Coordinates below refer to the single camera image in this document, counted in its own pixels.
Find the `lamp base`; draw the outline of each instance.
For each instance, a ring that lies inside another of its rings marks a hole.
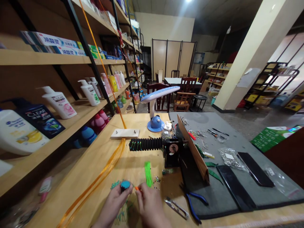
[[[150,122],[147,124],[147,128],[151,132],[160,132],[164,129],[165,123],[161,120],[159,115],[151,118]]]

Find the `small black stool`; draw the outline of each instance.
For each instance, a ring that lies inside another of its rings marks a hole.
[[[205,102],[204,102],[203,107],[201,109],[201,112],[203,112],[203,108],[204,108],[204,105],[205,105],[207,99],[208,98],[206,96],[203,96],[203,95],[200,95],[200,94],[194,95],[192,103],[191,103],[191,108],[189,110],[191,112],[199,112],[199,109],[200,109],[199,107],[202,103],[202,100],[204,100]],[[200,100],[200,103],[199,103],[199,106],[196,107],[196,103],[197,103],[198,100]]]

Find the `pliers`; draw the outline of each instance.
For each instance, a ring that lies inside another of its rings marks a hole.
[[[191,202],[191,198],[190,198],[190,195],[193,196],[193,197],[196,197],[198,198],[200,201],[203,202],[204,205],[208,206],[209,203],[207,202],[207,200],[202,196],[202,195],[199,195],[199,194],[196,194],[196,193],[193,193],[191,192],[187,187],[184,186],[183,183],[180,184],[180,188],[183,190],[186,198],[187,198],[187,201],[188,201],[188,204],[189,204],[189,208],[190,208],[190,213],[192,214],[193,218],[199,223],[199,224],[202,224],[201,220],[197,217],[196,213],[194,212],[194,209],[193,209],[193,206],[192,206],[192,202]]]

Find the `red-handled tool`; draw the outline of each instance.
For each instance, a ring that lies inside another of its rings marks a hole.
[[[195,138],[190,132],[188,132],[188,134],[190,135],[190,137],[191,137],[193,140],[196,140],[196,138]]]

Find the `hand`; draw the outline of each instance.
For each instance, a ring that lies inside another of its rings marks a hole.
[[[132,190],[132,184],[124,192],[121,192],[120,184],[113,188],[105,200],[100,215],[92,228],[112,227],[119,210],[126,203],[128,196],[132,193]]]
[[[149,188],[146,183],[140,184],[138,188],[140,191],[137,190],[136,195],[143,226],[149,228],[172,227],[165,216],[160,191]]]

